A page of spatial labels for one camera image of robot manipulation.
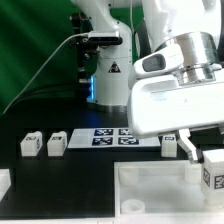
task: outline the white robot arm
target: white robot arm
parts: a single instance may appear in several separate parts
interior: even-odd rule
[[[220,0],[143,0],[153,54],[130,73],[128,121],[136,138],[174,133],[192,163],[202,162],[191,130],[224,123],[224,71],[217,47]]]
[[[224,103],[224,71],[217,53],[221,0],[71,1],[88,16],[94,31],[118,31],[123,39],[119,46],[99,49],[89,102],[109,108],[127,106],[134,137],[174,133],[190,161],[202,162],[188,140],[190,131],[224,124],[224,107],[215,109]],[[130,4],[143,7],[151,47],[151,54],[134,65],[131,30],[110,15],[110,8]],[[110,73],[114,62],[120,72]]]

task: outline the small white block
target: small white block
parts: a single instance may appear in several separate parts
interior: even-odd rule
[[[10,173],[8,169],[0,170],[0,201],[11,186]]]
[[[20,143],[22,156],[36,156],[42,145],[41,132],[28,133]]]
[[[165,135],[161,146],[162,157],[177,157],[177,141],[175,135]]]
[[[63,156],[67,147],[67,134],[64,131],[53,133],[47,142],[48,156]]]

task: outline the green backdrop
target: green backdrop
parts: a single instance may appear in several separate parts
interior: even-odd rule
[[[73,35],[69,17],[78,11],[70,0],[0,1],[0,113],[59,44]],[[129,9],[113,9],[111,13],[129,25]],[[137,25],[142,10],[134,9],[133,13]],[[76,78],[75,50],[65,47],[30,88]]]

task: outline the black sticker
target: black sticker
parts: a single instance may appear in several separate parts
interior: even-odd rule
[[[119,137],[118,138],[119,145],[139,145],[139,141],[134,137]]]
[[[113,138],[93,138],[92,146],[107,146],[113,144]]]
[[[108,71],[109,73],[121,73],[117,63],[114,61],[114,63],[112,64],[111,68]]]
[[[26,141],[33,141],[33,140],[35,140],[35,139],[36,139],[35,136],[31,136],[31,137],[27,137],[27,138],[26,138]]]
[[[118,133],[119,135],[131,135],[128,128],[121,128]]]
[[[37,149],[39,149],[40,148],[40,139],[38,138],[37,139]]]
[[[107,136],[113,134],[114,134],[113,129],[96,129],[94,132],[94,136]]]
[[[205,183],[210,187],[210,173],[204,168],[203,179]]]
[[[52,140],[61,140],[61,139],[62,139],[62,137],[60,137],[60,136],[56,136],[56,137],[52,138]]]
[[[224,188],[224,175],[215,177],[215,189]]]
[[[165,140],[167,140],[167,141],[174,141],[175,138],[174,137],[165,137]]]

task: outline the white block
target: white block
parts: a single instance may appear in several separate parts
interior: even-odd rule
[[[36,156],[42,145],[41,132],[28,133],[20,143],[22,156]]]
[[[201,190],[207,204],[224,203],[224,150],[204,151]]]
[[[175,135],[165,135],[161,146],[162,157],[177,157],[177,141]]]
[[[0,170],[0,201],[11,186],[10,173],[8,169]]]
[[[63,156],[67,147],[67,134],[64,131],[53,133],[47,142],[48,156]]]

